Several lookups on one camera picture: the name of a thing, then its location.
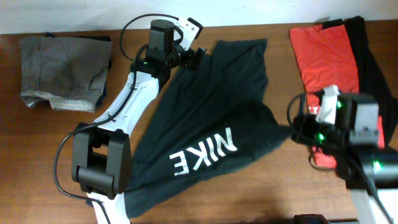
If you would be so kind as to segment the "folded grey shorts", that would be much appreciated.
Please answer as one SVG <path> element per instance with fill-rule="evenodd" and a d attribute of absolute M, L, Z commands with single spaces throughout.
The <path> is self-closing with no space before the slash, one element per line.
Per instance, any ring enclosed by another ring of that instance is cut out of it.
<path fill-rule="evenodd" d="M 111 68 L 112 42 L 28 36 L 21 50 L 21 99 L 29 108 L 47 102 L 53 110 L 92 113 Z"/>

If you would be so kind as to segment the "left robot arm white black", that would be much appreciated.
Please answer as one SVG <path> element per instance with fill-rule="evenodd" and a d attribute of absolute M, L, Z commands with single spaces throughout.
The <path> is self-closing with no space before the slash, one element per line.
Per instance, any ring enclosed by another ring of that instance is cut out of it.
<path fill-rule="evenodd" d="M 191 17 L 157 15 L 149 42 L 138 50 L 116 99 L 91 124 L 80 123 L 72 132 L 72 179 L 93 204 L 98 223 L 130 222 L 124 191 L 132 171 L 131 134 L 173 68 L 198 68 L 205 49 L 190 46 L 202 29 Z"/>

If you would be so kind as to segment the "dark green Nike t-shirt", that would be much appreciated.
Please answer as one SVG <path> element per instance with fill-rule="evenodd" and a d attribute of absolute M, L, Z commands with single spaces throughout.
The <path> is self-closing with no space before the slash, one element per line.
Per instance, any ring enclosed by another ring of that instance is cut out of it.
<path fill-rule="evenodd" d="M 291 136 L 262 101 L 266 48 L 266 39 L 220 40 L 197 70 L 175 74 L 132 158 L 129 218 L 248 166 Z"/>

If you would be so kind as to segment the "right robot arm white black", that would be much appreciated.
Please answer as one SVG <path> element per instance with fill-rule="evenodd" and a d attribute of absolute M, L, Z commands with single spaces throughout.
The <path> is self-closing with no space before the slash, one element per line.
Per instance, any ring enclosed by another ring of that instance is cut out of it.
<path fill-rule="evenodd" d="M 367 94 L 323 96 L 322 108 L 335 115 L 328 123 L 299 109 L 287 121 L 293 141 L 321 149 L 336 160 L 335 172 L 345 181 L 358 214 L 358 223 L 397 223 L 397 151 L 378 144 L 379 105 Z"/>

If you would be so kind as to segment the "red soccer t-shirt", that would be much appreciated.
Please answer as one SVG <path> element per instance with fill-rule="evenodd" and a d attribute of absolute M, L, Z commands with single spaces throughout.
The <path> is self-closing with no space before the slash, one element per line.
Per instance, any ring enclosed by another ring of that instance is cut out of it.
<path fill-rule="evenodd" d="M 336 85 L 343 93 L 359 91 L 358 68 L 343 25 L 324 29 L 322 25 L 289 30 L 309 112 L 317 115 L 323 89 Z"/>

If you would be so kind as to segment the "black garment under red shirt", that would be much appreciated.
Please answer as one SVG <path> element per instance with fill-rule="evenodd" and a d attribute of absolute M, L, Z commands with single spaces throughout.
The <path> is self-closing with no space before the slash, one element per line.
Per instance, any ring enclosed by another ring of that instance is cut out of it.
<path fill-rule="evenodd" d="M 347 32 L 358 68 L 359 91 L 372 95 L 379 104 L 384 143 L 388 145 L 397 126 L 397 98 L 393 97 L 386 79 L 369 48 L 365 21 L 361 16 L 337 19 L 323 23 L 328 29 L 343 25 Z"/>

